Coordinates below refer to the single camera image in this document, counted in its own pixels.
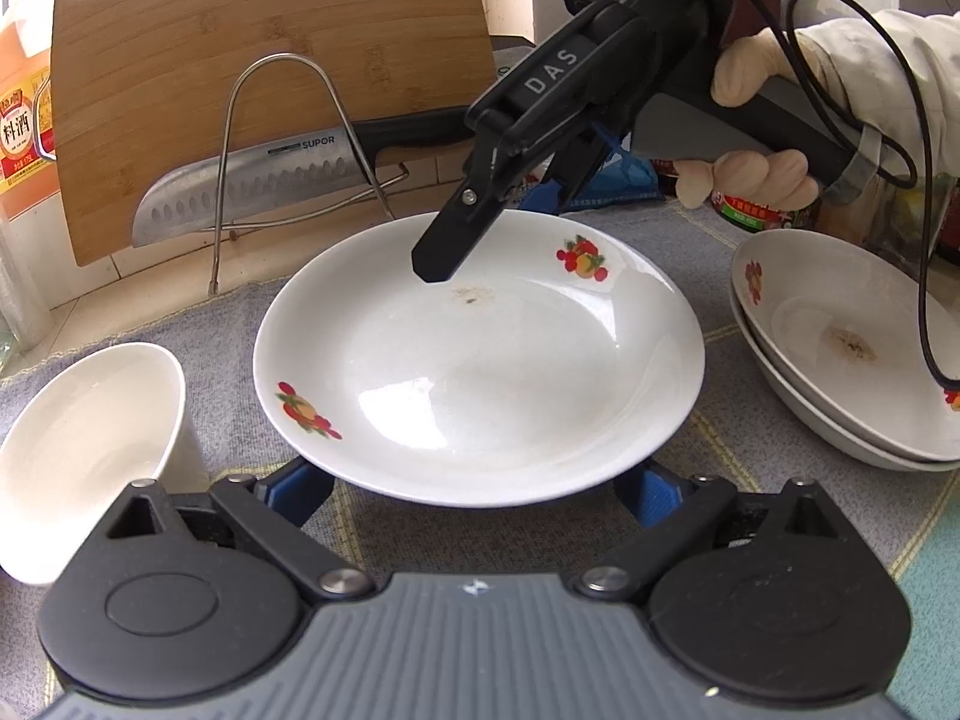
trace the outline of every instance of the knife blade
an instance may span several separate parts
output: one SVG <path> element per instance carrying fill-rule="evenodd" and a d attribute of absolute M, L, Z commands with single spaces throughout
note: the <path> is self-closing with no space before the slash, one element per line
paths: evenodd
<path fill-rule="evenodd" d="M 466 108 L 354 124 L 368 160 L 389 146 L 446 146 L 472 137 Z M 147 190 L 133 217 L 134 247 L 213 227 L 218 156 L 177 167 Z M 224 223 L 366 183 L 344 127 L 331 127 L 231 151 Z"/>

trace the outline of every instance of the metal rack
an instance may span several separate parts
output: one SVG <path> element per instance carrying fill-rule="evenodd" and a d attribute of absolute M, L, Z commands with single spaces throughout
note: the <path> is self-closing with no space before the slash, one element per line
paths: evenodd
<path fill-rule="evenodd" d="M 320 80 L 323 81 L 323 84 L 326 86 L 326 90 L 330 93 L 330 98 L 333 100 L 333 105 L 337 109 L 337 114 L 340 117 L 341 124 L 344 126 L 344 130 L 347 132 L 347 138 L 350 141 L 350 145 L 353 147 L 353 151 L 357 157 L 357 162 L 359 163 L 361 170 L 363 170 L 363 175 L 370 186 L 368 186 L 367 189 L 363 189 L 363 191 L 359 191 L 358 193 L 353 194 L 344 200 L 336 202 L 335 204 L 326 208 L 322 208 L 318 211 L 294 215 L 294 217 L 282 218 L 281 220 L 224 223 L 224 190 L 226 189 L 227 184 L 227 153 L 229 152 L 230 127 L 233 123 L 233 108 L 234 105 L 236 105 L 237 95 L 239 94 L 244 82 L 257 70 L 265 65 L 280 61 L 299 62 L 299 64 L 309 67 L 312 71 L 314 71 L 314 73 L 320 76 Z M 49 87 L 50 76 L 47 76 L 47 79 L 45 79 L 43 83 L 40 84 L 40 88 L 37 89 L 37 95 L 35 96 L 35 99 L 40 100 L 40 96 L 45 94 Z M 34 108 L 32 108 L 32 130 L 34 131 L 32 132 L 32 135 L 34 135 L 34 147 L 41 159 L 45 159 L 48 162 L 56 162 L 56 153 L 46 151 L 42 143 L 40 143 L 39 112 L 40 105 L 35 104 Z M 387 215 L 387 218 L 389 220 L 394 220 L 397 218 L 397 216 L 392 211 L 392 208 L 390 207 L 390 201 L 387 200 L 387 194 L 384 190 L 389 189 L 391 186 L 395 186 L 395 184 L 400 184 L 402 181 L 408 178 L 409 175 L 410 170 L 407 170 L 406 165 L 400 163 L 400 175 L 384 181 L 383 183 L 377 179 L 376 172 L 373 170 L 373 166 L 370 164 L 370 161 L 368 161 L 367 156 L 360 145 L 360 140 L 357 138 L 356 130 L 354 130 L 353 123 L 350 120 L 349 114 L 347 114 L 347 109 L 344 108 L 343 100 L 340 97 L 340 94 L 337 92 L 337 88 L 334 85 L 333 80 L 330 79 L 330 76 L 320 65 L 306 56 L 291 52 L 273 53 L 272 55 L 264 56 L 263 58 L 256 60 L 256 62 L 253 62 L 253 64 L 243 71 L 243 73 L 241 73 L 238 79 L 234 82 L 233 88 L 230 91 L 229 102 L 227 103 L 227 117 L 224 121 L 224 140 L 220 149 L 220 162 L 217 170 L 215 223 L 213 227 L 206 227 L 202 230 L 202 232 L 213 233 L 213 266 L 210 272 L 208 294 L 216 295 L 217 290 L 219 289 L 220 247 L 224 232 L 229 232 L 230 237 L 233 238 L 235 232 L 239 230 L 251 231 L 269 227 L 282 227 L 287 224 L 295 224 L 299 221 L 306 221 L 310 220 L 311 218 L 321 217 L 322 215 L 332 214 L 334 211 L 339 211 L 341 208 L 347 207 L 347 205 L 364 202 L 366 200 L 373 199 L 374 197 L 380 201 L 380 205 L 383 207 L 383 211 Z"/>

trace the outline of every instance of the bamboo cutting board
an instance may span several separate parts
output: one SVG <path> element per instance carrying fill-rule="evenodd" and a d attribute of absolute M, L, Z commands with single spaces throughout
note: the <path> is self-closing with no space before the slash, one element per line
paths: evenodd
<path fill-rule="evenodd" d="M 480 0 L 56 0 L 56 166 L 78 265 L 130 245 L 157 178 L 219 153 L 235 79 L 274 52 L 319 62 L 356 121 L 467 105 L 494 78 Z M 230 148 L 338 122 L 315 74 L 275 63 L 244 85 Z"/>

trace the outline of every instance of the metal pin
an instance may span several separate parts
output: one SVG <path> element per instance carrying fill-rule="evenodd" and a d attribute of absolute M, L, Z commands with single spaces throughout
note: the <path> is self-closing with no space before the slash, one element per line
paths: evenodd
<path fill-rule="evenodd" d="M 350 598 L 373 589 L 373 580 L 356 568 L 334 568 L 320 577 L 320 589 L 331 595 Z"/>
<path fill-rule="evenodd" d="M 581 581 L 584 587 L 594 592 L 616 593 L 627 589 L 630 576 L 618 565 L 598 565 L 584 571 Z"/>

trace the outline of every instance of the bottle label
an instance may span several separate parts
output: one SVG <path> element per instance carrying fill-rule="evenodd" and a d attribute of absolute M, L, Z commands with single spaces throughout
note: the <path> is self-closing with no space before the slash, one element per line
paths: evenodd
<path fill-rule="evenodd" d="M 21 84 L 6 90 L 0 97 L 0 169 L 3 180 L 0 181 L 0 196 L 21 181 L 40 170 L 46 170 L 53 163 L 41 159 L 34 148 L 34 119 L 32 110 L 40 84 L 50 74 L 49 68 L 25 79 Z M 40 143 L 46 151 L 54 151 L 53 111 L 50 94 L 40 100 Z"/>

